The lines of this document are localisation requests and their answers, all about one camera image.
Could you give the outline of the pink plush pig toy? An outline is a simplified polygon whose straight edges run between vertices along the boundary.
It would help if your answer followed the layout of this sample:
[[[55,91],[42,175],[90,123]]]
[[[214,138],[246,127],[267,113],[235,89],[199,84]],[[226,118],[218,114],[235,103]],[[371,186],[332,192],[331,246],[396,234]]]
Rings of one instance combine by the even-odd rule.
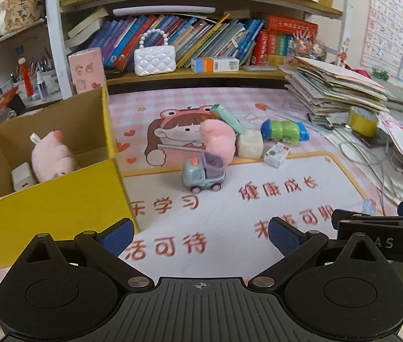
[[[63,143],[61,131],[51,131],[43,138],[33,133],[30,140],[34,143],[31,153],[32,169],[39,183],[65,176],[78,169],[74,155]]]

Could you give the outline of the white power adapter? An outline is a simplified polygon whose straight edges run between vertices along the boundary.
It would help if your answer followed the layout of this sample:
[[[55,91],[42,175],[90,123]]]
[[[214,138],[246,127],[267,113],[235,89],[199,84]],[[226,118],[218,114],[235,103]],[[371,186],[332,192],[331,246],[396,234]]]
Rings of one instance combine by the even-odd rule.
[[[20,192],[25,188],[34,186],[37,181],[28,162],[24,162],[11,171],[13,189]]]

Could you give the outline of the green blue caterpillar toy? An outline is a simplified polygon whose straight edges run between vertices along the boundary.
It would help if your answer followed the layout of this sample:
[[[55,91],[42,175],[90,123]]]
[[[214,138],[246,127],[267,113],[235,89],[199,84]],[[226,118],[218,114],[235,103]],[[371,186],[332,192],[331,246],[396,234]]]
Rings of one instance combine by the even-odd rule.
[[[310,134],[301,122],[294,121],[264,121],[260,127],[264,140],[275,140],[298,145],[301,141],[308,141]]]

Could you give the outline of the yellow cardboard box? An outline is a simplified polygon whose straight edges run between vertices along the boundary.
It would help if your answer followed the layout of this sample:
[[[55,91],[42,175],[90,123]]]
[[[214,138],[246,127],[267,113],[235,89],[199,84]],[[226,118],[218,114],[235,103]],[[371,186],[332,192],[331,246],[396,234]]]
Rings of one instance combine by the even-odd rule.
[[[31,159],[31,134],[61,131],[79,168],[17,192],[12,170]],[[38,233],[70,240],[134,219],[116,163],[106,88],[75,95],[0,124],[0,268],[12,266]]]

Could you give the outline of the white squishy cube toy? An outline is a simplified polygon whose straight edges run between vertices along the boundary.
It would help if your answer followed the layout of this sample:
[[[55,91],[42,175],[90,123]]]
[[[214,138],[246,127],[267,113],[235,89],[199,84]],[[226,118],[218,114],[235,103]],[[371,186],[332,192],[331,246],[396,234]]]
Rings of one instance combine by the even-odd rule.
[[[258,130],[246,129],[236,139],[236,154],[239,158],[259,160],[263,153],[262,134]]]

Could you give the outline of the pink checkered cartoon table mat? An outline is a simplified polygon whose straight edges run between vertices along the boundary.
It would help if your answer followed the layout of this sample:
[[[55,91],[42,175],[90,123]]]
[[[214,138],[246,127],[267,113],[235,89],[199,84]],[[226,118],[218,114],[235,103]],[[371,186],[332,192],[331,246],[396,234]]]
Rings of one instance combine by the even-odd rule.
[[[228,166],[217,192],[192,193],[179,169],[121,176],[136,232],[120,258],[153,279],[250,279],[282,257],[268,237],[274,216],[334,238],[336,208],[361,211],[371,204],[376,213],[394,212],[380,204],[377,187],[356,166],[325,150],[291,154],[280,168],[263,162]],[[0,282],[9,268],[0,268]]]

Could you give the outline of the yellow tape roll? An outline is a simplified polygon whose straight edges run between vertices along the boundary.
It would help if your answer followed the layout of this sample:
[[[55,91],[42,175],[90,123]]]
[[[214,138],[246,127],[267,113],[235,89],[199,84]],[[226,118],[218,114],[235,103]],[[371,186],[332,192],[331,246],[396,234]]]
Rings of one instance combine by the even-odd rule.
[[[364,137],[374,137],[378,128],[376,113],[361,107],[351,107],[348,114],[348,126]]]

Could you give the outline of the pink fluffy plush ball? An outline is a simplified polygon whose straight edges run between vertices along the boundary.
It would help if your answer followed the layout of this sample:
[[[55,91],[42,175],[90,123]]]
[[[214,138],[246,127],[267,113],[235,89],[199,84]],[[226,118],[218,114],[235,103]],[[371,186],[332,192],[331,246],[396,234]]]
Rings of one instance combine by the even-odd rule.
[[[221,157],[224,165],[233,161],[236,133],[228,124],[217,119],[207,119],[201,123],[200,136],[208,153]]]

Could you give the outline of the stack of paper booklets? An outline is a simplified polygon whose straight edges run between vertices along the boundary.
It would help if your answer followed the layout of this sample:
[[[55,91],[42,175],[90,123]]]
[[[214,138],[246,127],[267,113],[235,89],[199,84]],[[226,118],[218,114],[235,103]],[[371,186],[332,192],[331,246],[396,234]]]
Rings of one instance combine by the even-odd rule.
[[[330,127],[329,119],[360,107],[378,114],[386,107],[391,93],[374,80],[341,66],[297,57],[294,64],[283,64],[286,89],[307,108],[308,120]]]

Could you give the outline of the pink cartoon cylinder holder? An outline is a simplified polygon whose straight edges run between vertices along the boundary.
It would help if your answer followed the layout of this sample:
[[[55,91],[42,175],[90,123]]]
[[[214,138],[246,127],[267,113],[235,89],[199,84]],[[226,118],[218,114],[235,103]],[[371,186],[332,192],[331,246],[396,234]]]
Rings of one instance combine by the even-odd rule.
[[[76,93],[84,93],[106,85],[106,75],[99,47],[81,50],[68,57]]]

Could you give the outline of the white quilted pearl handbag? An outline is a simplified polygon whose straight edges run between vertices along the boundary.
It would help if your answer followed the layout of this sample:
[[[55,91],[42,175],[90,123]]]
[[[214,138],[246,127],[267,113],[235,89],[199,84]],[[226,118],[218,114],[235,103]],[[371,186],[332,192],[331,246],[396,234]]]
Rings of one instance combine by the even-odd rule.
[[[163,44],[145,47],[146,39],[154,33],[158,33],[163,38]],[[139,37],[139,47],[134,51],[136,76],[172,73],[176,70],[176,66],[176,51],[168,44],[168,37],[164,30],[151,28]]]

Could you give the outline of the red dictionary books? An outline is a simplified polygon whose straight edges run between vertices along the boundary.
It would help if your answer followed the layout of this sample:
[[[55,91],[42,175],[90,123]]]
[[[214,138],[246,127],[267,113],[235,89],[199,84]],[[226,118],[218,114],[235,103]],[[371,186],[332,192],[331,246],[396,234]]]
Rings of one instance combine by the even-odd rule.
[[[252,49],[251,65],[279,66],[286,63],[289,56],[297,51],[296,46],[303,46],[308,53],[315,43],[318,25],[306,20],[276,14],[259,15],[264,21]]]

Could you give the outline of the orange blue white carton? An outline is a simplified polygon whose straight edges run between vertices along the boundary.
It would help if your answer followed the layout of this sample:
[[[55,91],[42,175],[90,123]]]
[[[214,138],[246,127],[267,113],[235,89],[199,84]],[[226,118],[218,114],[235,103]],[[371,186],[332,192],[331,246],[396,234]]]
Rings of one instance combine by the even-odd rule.
[[[230,73],[239,70],[239,60],[235,57],[196,57],[191,60],[194,73]]]

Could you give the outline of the white side shelf unit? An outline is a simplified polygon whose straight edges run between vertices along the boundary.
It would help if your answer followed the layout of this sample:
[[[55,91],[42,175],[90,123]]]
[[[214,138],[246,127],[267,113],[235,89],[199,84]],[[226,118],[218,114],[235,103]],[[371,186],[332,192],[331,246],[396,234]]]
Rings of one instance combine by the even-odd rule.
[[[52,99],[72,96],[60,0],[0,0],[0,93],[39,76]]]

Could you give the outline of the row of colourful books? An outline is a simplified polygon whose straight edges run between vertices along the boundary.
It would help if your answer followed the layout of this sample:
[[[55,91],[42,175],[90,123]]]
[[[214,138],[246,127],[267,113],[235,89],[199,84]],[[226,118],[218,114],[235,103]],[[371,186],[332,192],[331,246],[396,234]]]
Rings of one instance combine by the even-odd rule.
[[[129,15],[121,19],[107,18],[89,38],[89,49],[99,47],[105,68],[131,72],[134,51],[139,37],[148,29],[162,29],[168,44],[176,51],[178,68],[188,68],[196,57],[235,57],[240,64],[252,54],[256,37],[264,21],[261,19],[230,19],[214,21],[192,15]],[[145,47],[160,46],[163,38],[151,34]]]

